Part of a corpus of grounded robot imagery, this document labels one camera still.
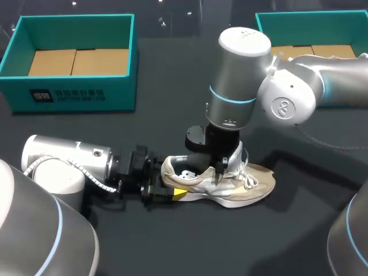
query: white sneaker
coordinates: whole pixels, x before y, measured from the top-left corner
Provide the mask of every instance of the white sneaker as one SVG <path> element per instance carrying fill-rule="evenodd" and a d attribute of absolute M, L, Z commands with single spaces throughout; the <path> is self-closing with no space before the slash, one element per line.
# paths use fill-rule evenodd
<path fill-rule="evenodd" d="M 275 179 L 271 170 L 248 163 L 248 157 L 242 162 L 242 152 L 240 142 L 218 179 L 214 167 L 208 167 L 209 155 L 169 156 L 161 167 L 162 180 L 167 186 L 188 191 L 180 201 L 208 198 L 226 208 L 253 204 L 272 192 Z"/>

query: white cable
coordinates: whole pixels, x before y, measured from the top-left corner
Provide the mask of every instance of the white cable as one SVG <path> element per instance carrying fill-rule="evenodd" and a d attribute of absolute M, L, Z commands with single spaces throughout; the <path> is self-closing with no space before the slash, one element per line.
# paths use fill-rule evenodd
<path fill-rule="evenodd" d="M 98 187 L 104 189 L 105 191 L 108 191 L 109 193 L 115 193 L 117 189 L 111 188 L 109 186 L 106 186 L 102 184 L 100 181 L 98 181 L 93 175 L 91 175 L 85 168 L 83 168 L 78 162 L 74 161 L 71 158 L 58 158 L 55 156 L 43 156 L 41 158 L 38 158 L 36 161 L 34 161 L 23 173 L 24 175 L 28 176 L 35 168 L 38 167 L 39 164 L 42 162 L 45 162 L 49 159 L 60 159 L 60 160 L 66 160 L 68 161 L 73 167 L 77 168 L 79 171 L 81 171 L 89 180 L 91 180 L 93 183 L 95 183 Z"/>

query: black table surface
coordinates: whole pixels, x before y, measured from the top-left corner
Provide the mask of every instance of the black table surface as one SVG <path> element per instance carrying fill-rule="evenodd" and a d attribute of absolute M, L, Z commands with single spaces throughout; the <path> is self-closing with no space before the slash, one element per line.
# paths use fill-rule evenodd
<path fill-rule="evenodd" d="M 145 4 L 139 8 L 137 3 Z M 0 94 L 0 158 L 20 168 L 23 145 L 32 134 L 108 145 L 126 159 L 136 144 L 165 155 L 186 154 L 187 128 L 207 123 L 204 107 L 221 30 L 229 24 L 249 26 L 254 12 L 365 8 L 364 1 L 345 6 L 331 0 L 252 1 L 249 6 L 229 0 L 163 3 L 167 9 L 153 9 L 149 1 L 0 1 L 5 7 L 0 25 L 9 35 L 20 14 L 122 13 L 131 8 L 140 37 L 134 113 L 13 115 Z M 303 128 L 326 143 L 367 145 L 367 119 L 365 110 L 320 109 Z M 277 185 L 269 197 L 232 210 L 208 201 L 146 209 L 139 197 L 130 196 L 122 211 L 92 201 L 89 218 L 101 250 L 98 276 L 332 275 L 327 235 L 367 179 L 367 151 L 321 148 L 294 128 L 272 126 L 258 106 L 241 139 L 251 162 L 275 172 Z"/>

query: cardboard box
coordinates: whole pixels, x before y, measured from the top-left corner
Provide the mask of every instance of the cardboard box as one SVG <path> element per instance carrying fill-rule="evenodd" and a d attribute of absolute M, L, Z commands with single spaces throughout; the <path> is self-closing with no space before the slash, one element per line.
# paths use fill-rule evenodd
<path fill-rule="evenodd" d="M 72 75 L 125 75 L 128 69 L 127 49 L 96 49 L 76 52 Z"/>
<path fill-rule="evenodd" d="M 316 56 L 331 58 L 333 56 L 343 59 L 355 58 L 355 53 L 350 45 L 313 45 L 313 52 Z"/>
<path fill-rule="evenodd" d="M 133 14 L 21 17 L 0 64 L 14 112 L 134 110 Z"/>
<path fill-rule="evenodd" d="M 311 46 L 275 46 L 271 48 L 273 55 L 282 53 L 282 59 L 296 58 L 302 55 L 313 55 Z"/>
<path fill-rule="evenodd" d="M 70 76 L 76 50 L 36 51 L 28 76 Z"/>
<path fill-rule="evenodd" d="M 368 52 L 365 10 L 256 13 L 256 26 L 270 38 L 273 52 L 284 51 L 284 59 L 310 54 L 310 47 L 325 58 L 355 58 Z"/>

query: teal storage bin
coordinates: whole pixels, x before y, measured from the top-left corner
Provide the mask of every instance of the teal storage bin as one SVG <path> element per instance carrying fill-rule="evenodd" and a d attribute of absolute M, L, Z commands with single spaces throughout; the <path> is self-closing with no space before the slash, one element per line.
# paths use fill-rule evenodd
<path fill-rule="evenodd" d="M 133 14 L 23 16 L 0 64 L 14 112 L 130 111 L 138 50 Z M 36 50 L 129 49 L 125 75 L 28 76 Z"/>
<path fill-rule="evenodd" d="M 272 46 L 349 44 L 355 56 L 368 52 L 365 10 L 256 13 L 255 17 Z"/>

